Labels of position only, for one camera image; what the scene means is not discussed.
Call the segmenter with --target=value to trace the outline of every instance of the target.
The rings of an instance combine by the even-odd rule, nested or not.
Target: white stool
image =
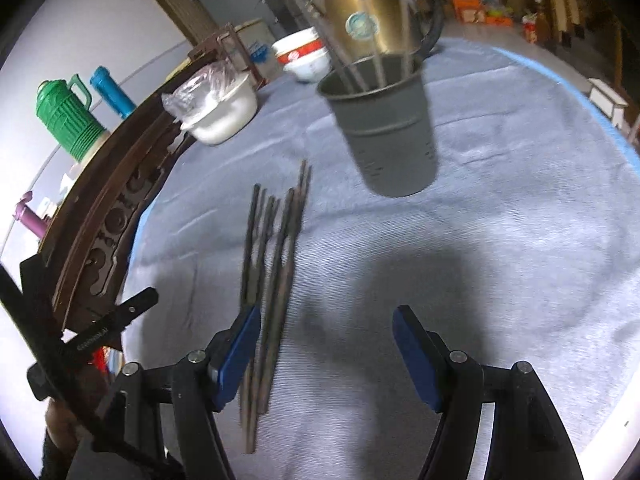
[[[628,103],[603,80],[590,77],[589,82],[591,83],[589,101],[611,119],[611,124],[621,130],[625,123],[625,108]]]

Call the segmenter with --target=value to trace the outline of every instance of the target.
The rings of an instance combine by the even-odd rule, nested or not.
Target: perforated cup
[[[422,60],[401,81],[401,56],[382,56],[387,86],[349,94],[335,71],[318,83],[367,187],[383,196],[408,196],[431,184],[438,170],[429,105],[422,84]],[[371,58],[357,62],[370,88],[376,88]]]

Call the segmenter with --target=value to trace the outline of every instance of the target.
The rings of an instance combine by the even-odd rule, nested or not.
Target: person's hand
[[[104,376],[91,365],[83,367],[76,377],[87,405],[95,410],[100,399],[107,391]],[[47,433],[53,444],[68,456],[72,456],[78,449],[78,420],[61,400],[49,399],[47,412],[44,416]]]

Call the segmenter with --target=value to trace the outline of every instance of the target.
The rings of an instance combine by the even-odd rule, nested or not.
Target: blue thermos
[[[99,66],[96,68],[91,79],[89,79],[89,83],[123,119],[129,117],[132,111],[136,109],[136,105],[111,78],[109,71],[105,67]]]

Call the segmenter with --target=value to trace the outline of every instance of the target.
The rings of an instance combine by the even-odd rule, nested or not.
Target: green thermos
[[[72,91],[74,85],[84,95],[84,104]],[[89,111],[89,106],[91,94],[78,74],[69,83],[63,79],[44,81],[38,88],[36,115],[60,146],[78,162],[105,131],[105,127]]]

